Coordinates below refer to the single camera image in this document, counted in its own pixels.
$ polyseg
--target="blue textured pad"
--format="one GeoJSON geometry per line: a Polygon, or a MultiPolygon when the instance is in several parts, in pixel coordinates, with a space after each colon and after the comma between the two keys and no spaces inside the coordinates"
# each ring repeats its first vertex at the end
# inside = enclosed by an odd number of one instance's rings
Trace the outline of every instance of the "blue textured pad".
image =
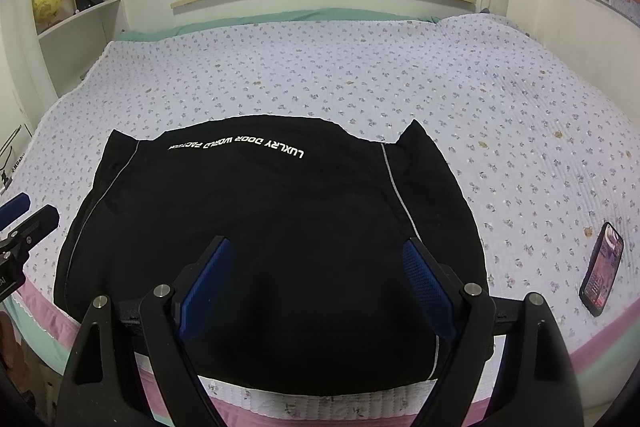
{"type": "Polygon", "coordinates": [[[458,337],[453,305],[411,241],[402,247],[402,267],[424,308],[431,330],[452,344],[458,337]]]}
{"type": "Polygon", "coordinates": [[[182,302],[178,337],[183,344],[196,337],[209,319],[222,283],[228,277],[232,254],[231,243],[223,240],[182,302]]]}

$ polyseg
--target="bed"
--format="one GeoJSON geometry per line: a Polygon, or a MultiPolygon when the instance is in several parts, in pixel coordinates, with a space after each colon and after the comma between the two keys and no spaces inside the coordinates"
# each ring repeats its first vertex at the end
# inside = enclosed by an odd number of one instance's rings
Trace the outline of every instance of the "bed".
{"type": "MultiPolygon", "coordinates": [[[[628,375],[610,369],[633,360],[632,367],[640,356],[640,136],[599,90],[489,14],[439,22],[243,20],[174,34],[108,44],[82,84],[43,118],[0,198],[25,191],[32,209],[50,203],[60,211],[59,229],[34,249],[26,284],[6,303],[50,367],[63,371],[78,329],[52,304],[58,252],[114,128],[153,139],[207,119],[281,114],[395,141],[415,118],[474,214],[492,295],[538,291],[548,299],[585,408],[620,390],[628,375]],[[594,318],[578,288],[604,220],[626,246],[604,313],[594,318]]],[[[501,352],[498,338],[467,423],[482,418],[501,352]]],[[[148,360],[138,362],[154,415],[169,423],[148,360]]],[[[433,385],[308,397],[202,382],[231,427],[409,425],[433,385]]]]}

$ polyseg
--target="black phone case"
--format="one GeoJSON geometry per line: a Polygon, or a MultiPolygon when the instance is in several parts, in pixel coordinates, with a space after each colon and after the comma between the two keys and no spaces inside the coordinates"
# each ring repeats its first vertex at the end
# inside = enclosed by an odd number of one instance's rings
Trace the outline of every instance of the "black phone case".
{"type": "MultiPolygon", "coordinates": [[[[591,272],[593,271],[593,266],[596,263],[598,253],[600,252],[600,245],[604,240],[604,231],[607,229],[607,225],[609,225],[614,230],[614,232],[618,234],[620,241],[622,241],[622,253],[624,253],[625,251],[625,239],[622,237],[622,234],[618,230],[616,230],[616,228],[609,221],[605,221],[604,225],[600,229],[600,235],[598,235],[598,240],[596,241],[596,244],[593,247],[593,253],[591,253],[591,260],[589,261],[589,269],[587,270],[587,274],[584,276],[584,279],[582,280],[582,285],[580,286],[580,293],[579,293],[582,304],[584,304],[585,308],[587,308],[590,314],[593,315],[594,317],[600,317],[600,315],[602,315],[602,311],[604,310],[604,306],[607,305],[607,301],[605,301],[601,310],[597,309],[596,306],[584,294],[584,289],[586,288],[587,283],[589,282],[589,278],[591,277],[591,272]]],[[[622,253],[620,254],[620,261],[618,261],[618,266],[616,266],[616,275],[618,274],[620,263],[622,263],[622,253]]]]}

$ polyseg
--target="white quilt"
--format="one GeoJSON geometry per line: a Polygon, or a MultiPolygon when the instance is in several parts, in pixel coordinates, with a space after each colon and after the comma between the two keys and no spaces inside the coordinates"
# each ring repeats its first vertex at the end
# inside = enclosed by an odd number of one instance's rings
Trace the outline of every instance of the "white quilt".
{"type": "MultiPolygon", "coordinates": [[[[324,118],[386,142],[418,120],[476,218],[492,294],[542,293],[570,352],[640,296],[638,132],[549,51],[487,15],[438,24],[265,23],[112,42],[43,119],[2,197],[24,190],[33,209],[50,203],[60,211],[59,229],[25,267],[28,279],[52,299],[60,246],[113,129],[153,139],[242,114],[324,118]],[[594,318],[578,288],[604,220],[625,238],[625,253],[606,309],[594,318]]],[[[495,356],[476,399],[490,395],[497,369],[495,356]]],[[[205,383],[229,403],[297,419],[411,414],[431,387],[328,400],[205,383]]]]}

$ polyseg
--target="phone screen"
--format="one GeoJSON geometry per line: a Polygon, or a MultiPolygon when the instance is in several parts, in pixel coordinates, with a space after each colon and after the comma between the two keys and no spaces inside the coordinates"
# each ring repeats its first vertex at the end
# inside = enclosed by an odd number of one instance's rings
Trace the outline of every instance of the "phone screen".
{"type": "Polygon", "coordinates": [[[624,248],[622,238],[609,223],[605,225],[601,238],[598,256],[593,264],[589,280],[584,287],[585,297],[599,311],[604,308],[611,292],[613,281],[618,272],[620,258],[622,257],[622,249],[624,248]]]}

